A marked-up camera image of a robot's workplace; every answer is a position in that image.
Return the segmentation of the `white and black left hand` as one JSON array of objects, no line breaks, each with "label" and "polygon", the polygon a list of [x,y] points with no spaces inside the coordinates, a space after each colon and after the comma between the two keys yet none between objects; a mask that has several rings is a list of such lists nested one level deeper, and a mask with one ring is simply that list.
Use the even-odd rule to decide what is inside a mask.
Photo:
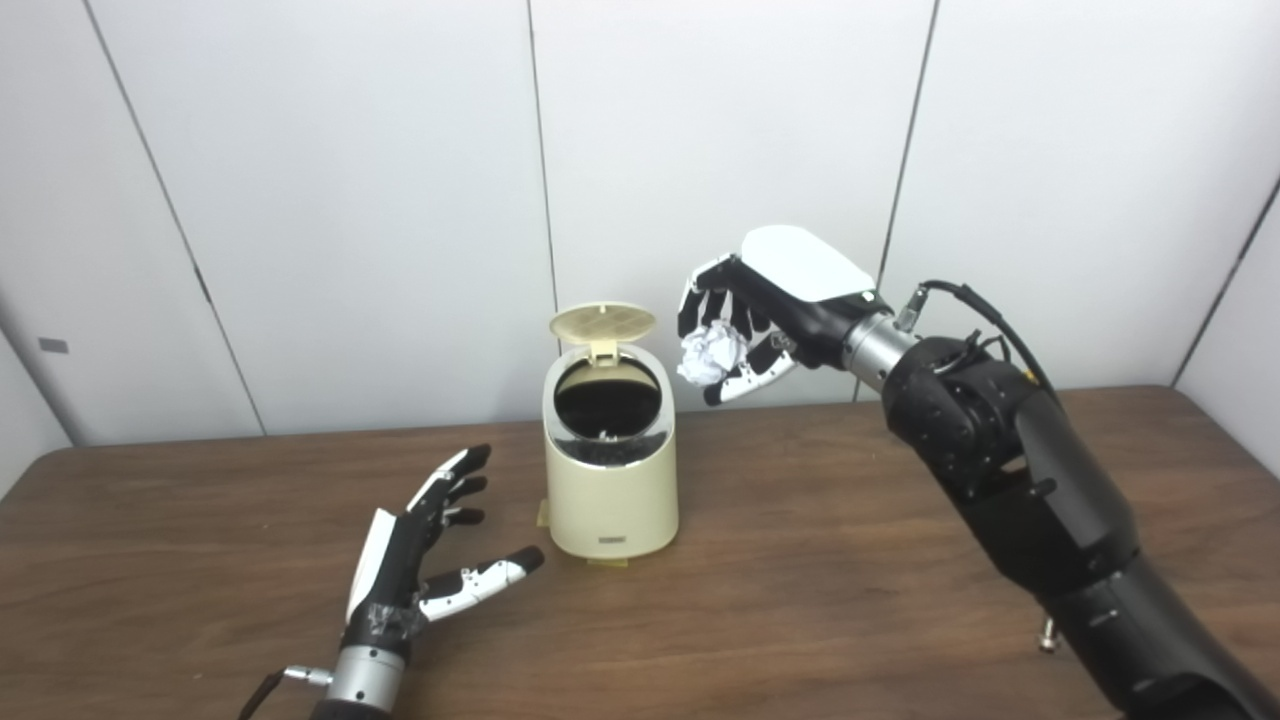
[{"label": "white and black left hand", "polygon": [[367,646],[407,659],[413,639],[433,623],[468,610],[544,562],[545,555],[527,546],[499,559],[421,577],[426,553],[452,527],[474,527],[485,514],[458,501],[486,488],[481,475],[490,445],[458,451],[438,466],[399,512],[375,511],[352,580],[343,650]]}]

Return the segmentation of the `white and black right hand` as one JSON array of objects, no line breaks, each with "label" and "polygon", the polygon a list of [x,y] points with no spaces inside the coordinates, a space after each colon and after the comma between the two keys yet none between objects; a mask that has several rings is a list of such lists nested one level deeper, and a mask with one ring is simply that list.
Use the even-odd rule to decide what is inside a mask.
[{"label": "white and black right hand", "polygon": [[913,345],[891,316],[874,279],[835,247],[796,225],[765,225],[739,251],[690,273],[677,334],[691,340],[727,322],[749,342],[745,356],[701,389],[704,404],[717,407],[800,366],[846,372],[883,389]]}]

